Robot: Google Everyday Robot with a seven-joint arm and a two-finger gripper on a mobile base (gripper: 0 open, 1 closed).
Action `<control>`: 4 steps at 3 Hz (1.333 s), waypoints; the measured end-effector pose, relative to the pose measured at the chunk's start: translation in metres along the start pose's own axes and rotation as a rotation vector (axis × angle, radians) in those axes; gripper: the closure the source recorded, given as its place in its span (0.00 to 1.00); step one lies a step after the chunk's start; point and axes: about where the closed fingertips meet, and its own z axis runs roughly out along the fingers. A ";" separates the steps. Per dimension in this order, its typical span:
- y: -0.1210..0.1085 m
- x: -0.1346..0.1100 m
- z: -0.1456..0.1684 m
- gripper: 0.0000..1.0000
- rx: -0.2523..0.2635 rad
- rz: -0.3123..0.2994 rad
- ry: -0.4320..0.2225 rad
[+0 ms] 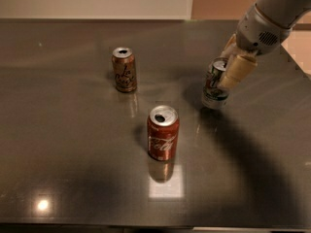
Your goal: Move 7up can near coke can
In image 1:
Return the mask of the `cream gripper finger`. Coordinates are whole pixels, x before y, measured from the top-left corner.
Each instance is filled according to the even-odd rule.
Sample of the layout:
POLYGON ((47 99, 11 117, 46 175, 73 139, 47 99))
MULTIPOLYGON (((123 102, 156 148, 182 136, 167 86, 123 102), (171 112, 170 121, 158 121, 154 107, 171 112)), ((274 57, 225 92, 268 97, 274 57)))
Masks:
POLYGON ((221 57, 227 60, 229 66, 233 66, 237 63, 238 56, 241 53, 241 49, 236 43, 236 34, 233 34, 227 41, 225 48, 221 53, 221 57))
POLYGON ((218 83, 219 89, 230 90, 239 85, 256 67, 257 60, 250 55, 231 56, 227 62, 225 72, 218 83))

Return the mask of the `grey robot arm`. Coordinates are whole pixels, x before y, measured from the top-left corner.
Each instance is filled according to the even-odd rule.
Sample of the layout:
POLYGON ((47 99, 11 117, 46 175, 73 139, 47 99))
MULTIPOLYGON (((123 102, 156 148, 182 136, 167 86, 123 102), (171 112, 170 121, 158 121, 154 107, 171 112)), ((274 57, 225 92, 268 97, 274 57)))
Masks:
POLYGON ((257 67, 257 56, 278 48, 310 10, 311 0, 257 0, 239 20, 221 54, 228 62, 217 87, 237 86, 257 67))

